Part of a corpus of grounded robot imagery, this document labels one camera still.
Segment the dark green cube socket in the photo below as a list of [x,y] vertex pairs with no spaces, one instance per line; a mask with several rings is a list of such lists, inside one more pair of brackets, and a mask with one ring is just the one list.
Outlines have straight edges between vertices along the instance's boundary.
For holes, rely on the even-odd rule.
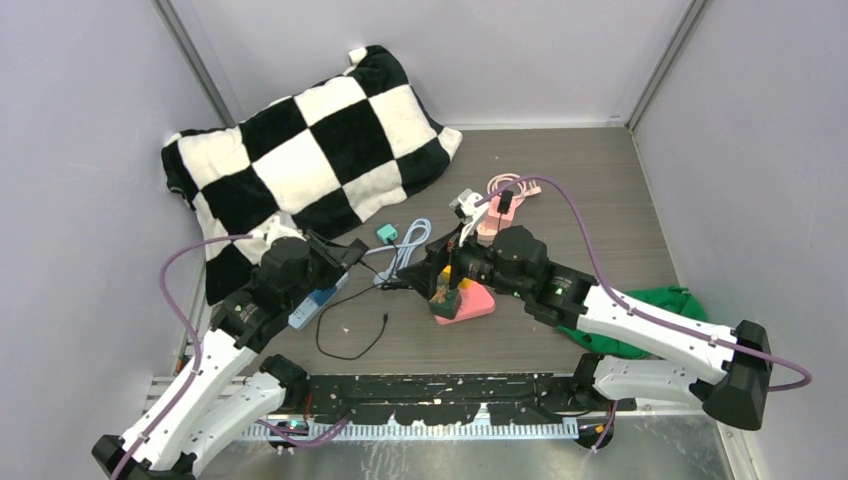
[[460,310],[461,303],[459,288],[450,289],[447,286],[439,286],[428,300],[428,308],[435,317],[454,320]]

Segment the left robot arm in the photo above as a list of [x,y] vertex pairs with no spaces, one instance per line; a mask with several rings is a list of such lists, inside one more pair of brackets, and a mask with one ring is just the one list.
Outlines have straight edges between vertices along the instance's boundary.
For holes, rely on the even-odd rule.
[[190,364],[135,424],[93,446],[92,455],[109,478],[197,479],[251,424],[277,409],[293,414],[305,405],[307,375],[281,355],[267,357],[259,373],[226,400],[220,395],[312,292],[334,286],[368,248],[360,240],[344,246],[284,225],[246,237],[267,249],[204,335],[184,324],[195,344]]

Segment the pink cube socket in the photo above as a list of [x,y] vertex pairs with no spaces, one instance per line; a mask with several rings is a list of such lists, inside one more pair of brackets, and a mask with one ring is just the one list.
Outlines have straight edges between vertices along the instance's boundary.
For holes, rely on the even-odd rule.
[[499,204],[498,199],[492,199],[489,202],[486,218],[481,223],[481,226],[486,227],[490,236],[496,235],[503,228],[508,228],[514,219],[516,203],[512,202],[506,213],[499,212]]

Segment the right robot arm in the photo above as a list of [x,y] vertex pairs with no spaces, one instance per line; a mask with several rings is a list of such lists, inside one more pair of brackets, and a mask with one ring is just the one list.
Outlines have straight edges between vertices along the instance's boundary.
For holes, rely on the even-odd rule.
[[773,370],[764,327],[711,324],[605,290],[592,275],[558,264],[525,227],[500,231],[492,244],[451,232],[428,244],[424,259],[398,277],[427,300],[446,306],[463,279],[521,299],[535,320],[601,334],[651,353],[649,360],[583,356],[571,397],[584,410],[626,398],[700,407],[711,418],[749,431],[761,428]]

